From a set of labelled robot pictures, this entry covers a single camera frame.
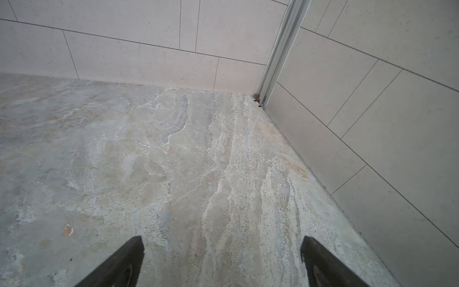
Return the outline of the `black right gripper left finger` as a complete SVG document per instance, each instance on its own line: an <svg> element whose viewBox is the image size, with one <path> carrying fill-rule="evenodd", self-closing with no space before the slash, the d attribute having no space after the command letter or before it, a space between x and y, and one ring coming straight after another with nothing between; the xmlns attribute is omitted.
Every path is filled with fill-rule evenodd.
<svg viewBox="0 0 459 287"><path fill-rule="evenodd" d="M76 284L76 287L135 287L144 256L142 236L134 236Z"/></svg>

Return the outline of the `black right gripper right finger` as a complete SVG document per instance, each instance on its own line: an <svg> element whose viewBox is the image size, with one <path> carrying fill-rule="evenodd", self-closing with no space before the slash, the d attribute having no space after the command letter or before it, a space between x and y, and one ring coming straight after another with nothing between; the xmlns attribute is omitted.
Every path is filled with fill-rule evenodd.
<svg viewBox="0 0 459 287"><path fill-rule="evenodd" d="M300 254L310 287L369 287L313 237L304 237Z"/></svg>

